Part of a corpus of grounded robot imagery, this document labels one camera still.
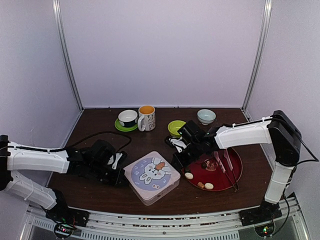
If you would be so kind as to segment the bunny tin lid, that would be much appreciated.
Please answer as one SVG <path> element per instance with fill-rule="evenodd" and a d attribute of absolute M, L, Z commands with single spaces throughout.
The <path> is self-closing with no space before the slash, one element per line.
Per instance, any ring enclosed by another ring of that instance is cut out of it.
<path fill-rule="evenodd" d="M 131 181 L 137 178 L 144 180 L 146 184 L 151 181 L 150 179 L 158 180 L 165 175 L 181 178 L 181 174 L 157 151 L 152 151 L 127 165 L 124 171 L 130 185 Z"/>

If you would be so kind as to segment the silver divided tin box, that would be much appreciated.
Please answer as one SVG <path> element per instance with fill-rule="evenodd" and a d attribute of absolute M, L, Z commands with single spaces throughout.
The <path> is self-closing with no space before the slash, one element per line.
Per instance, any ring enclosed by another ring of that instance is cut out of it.
<path fill-rule="evenodd" d="M 130 187 L 144 205 L 150 206 L 170 193 L 179 183 L 179 176 L 165 175 L 161 179 L 150 179 L 148 184 L 138 177 L 130 182 Z"/>

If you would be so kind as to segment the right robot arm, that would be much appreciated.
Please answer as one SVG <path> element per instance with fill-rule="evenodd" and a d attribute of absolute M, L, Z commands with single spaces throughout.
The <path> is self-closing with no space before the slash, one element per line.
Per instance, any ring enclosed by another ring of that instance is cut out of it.
<path fill-rule="evenodd" d="M 270 220 L 280 214 L 280 199 L 300 160 L 302 134 L 281 110 L 252 122 L 245 122 L 239 110 L 234 113 L 235 123 L 203 126 L 196 118 L 188 121 L 181 129 L 184 146 L 175 149 L 171 164 L 183 172 L 204 156 L 214 158 L 218 152 L 223 160 L 224 152 L 237 152 L 242 161 L 238 196 L 219 192 L 217 207 L 231 203 L 250 223 Z"/>

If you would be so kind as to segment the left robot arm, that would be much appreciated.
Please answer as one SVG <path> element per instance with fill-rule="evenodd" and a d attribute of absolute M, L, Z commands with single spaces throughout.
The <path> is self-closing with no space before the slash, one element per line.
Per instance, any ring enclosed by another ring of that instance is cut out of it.
<path fill-rule="evenodd" d="M 83 219 L 87 212 L 79 213 L 68 207 L 63 193 L 46 188 L 20 173 L 21 170 L 55 172 L 76 175 L 98 182 L 122 187 L 125 171 L 122 163 L 127 153 L 116 150 L 110 143 L 98 139 L 92 146 L 81 149 L 41 148 L 9 141 L 0 137 L 0 189 L 40 205 L 48 218 L 67 223 Z"/>

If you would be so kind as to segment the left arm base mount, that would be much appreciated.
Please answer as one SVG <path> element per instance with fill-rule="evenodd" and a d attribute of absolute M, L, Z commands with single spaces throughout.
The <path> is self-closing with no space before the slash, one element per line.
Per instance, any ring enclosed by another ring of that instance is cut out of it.
<path fill-rule="evenodd" d="M 84 210 L 68 208 L 65 212 L 43 209 L 45 216 L 51 219 L 55 226 L 53 233 L 59 239 L 70 237 L 78 228 L 86 227 L 90 213 Z"/>

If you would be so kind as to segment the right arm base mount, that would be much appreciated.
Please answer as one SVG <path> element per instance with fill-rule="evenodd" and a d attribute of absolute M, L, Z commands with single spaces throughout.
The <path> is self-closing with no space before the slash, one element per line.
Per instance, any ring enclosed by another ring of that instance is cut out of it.
<path fill-rule="evenodd" d="M 275 212 L 260 207 L 241 210 L 239 217 L 243 227 L 253 226 L 255 233 L 262 238 L 271 237 L 276 232 L 274 220 L 282 216 L 281 210 Z"/>

